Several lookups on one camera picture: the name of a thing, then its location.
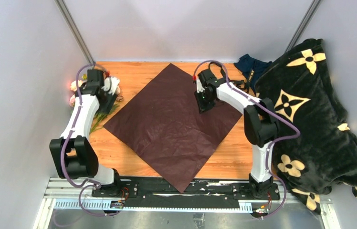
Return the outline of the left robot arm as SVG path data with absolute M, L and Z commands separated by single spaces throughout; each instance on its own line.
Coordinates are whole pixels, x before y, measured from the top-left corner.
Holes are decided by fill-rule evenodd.
M 123 191 L 119 173 L 100 165 L 89 142 L 92 122 L 108 115 L 118 95 L 119 79 L 98 65 L 85 65 L 87 79 L 72 83 L 75 101 L 71 118 L 59 138 L 50 141 L 49 149 L 58 176 L 73 187 L 92 184 L 95 189 L 117 197 Z

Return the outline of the fake flower bunch with leaves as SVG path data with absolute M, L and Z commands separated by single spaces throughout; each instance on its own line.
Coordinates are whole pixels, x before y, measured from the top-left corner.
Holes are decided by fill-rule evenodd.
M 120 79 L 114 76 L 102 77 L 100 81 L 74 80 L 70 90 L 73 95 L 69 105 L 73 111 L 64 134 L 72 129 L 73 135 L 89 136 L 115 110 L 114 103 L 123 100 Z

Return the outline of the dark red wrapping paper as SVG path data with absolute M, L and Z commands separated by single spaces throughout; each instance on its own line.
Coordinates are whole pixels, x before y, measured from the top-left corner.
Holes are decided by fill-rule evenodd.
M 169 64 L 105 124 L 180 193 L 241 117 L 224 102 L 200 114 L 195 91 Z

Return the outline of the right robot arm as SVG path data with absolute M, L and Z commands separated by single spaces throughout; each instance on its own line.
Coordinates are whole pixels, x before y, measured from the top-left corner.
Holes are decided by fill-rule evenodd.
M 212 109 L 216 101 L 223 101 L 243 115 L 245 136 L 252 145 L 252 169 L 248 186 L 237 192 L 253 199 L 268 196 L 273 187 L 271 144 L 279 132 L 278 120 L 271 116 L 272 101 L 253 97 L 225 78 L 217 79 L 209 69 L 193 76 L 193 82 L 200 113 Z

